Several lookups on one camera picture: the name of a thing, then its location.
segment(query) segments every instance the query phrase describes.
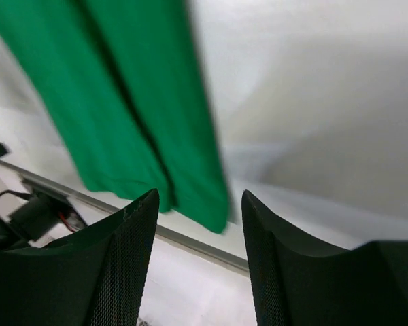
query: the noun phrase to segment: black cable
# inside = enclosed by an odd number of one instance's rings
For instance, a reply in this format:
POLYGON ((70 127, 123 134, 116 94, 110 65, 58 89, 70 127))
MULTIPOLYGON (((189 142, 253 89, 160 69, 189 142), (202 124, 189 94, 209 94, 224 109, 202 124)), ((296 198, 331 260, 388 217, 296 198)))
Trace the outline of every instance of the black cable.
POLYGON ((6 195, 6 194, 11 194, 11 195, 19 197, 19 198, 21 198, 23 200, 27 200, 27 201, 29 201, 33 197, 32 194, 27 194, 25 192, 15 192, 14 190, 4 190, 4 191, 0 192, 0 197, 2 197, 2 195, 6 195))

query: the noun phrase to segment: folded green fabric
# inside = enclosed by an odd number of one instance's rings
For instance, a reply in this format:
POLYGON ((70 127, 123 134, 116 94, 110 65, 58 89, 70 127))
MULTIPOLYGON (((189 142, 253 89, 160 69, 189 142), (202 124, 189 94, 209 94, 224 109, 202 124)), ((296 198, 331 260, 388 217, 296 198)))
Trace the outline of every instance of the folded green fabric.
POLYGON ((213 232, 228 193, 182 1, 0 1, 0 35, 91 191, 160 192, 213 232))

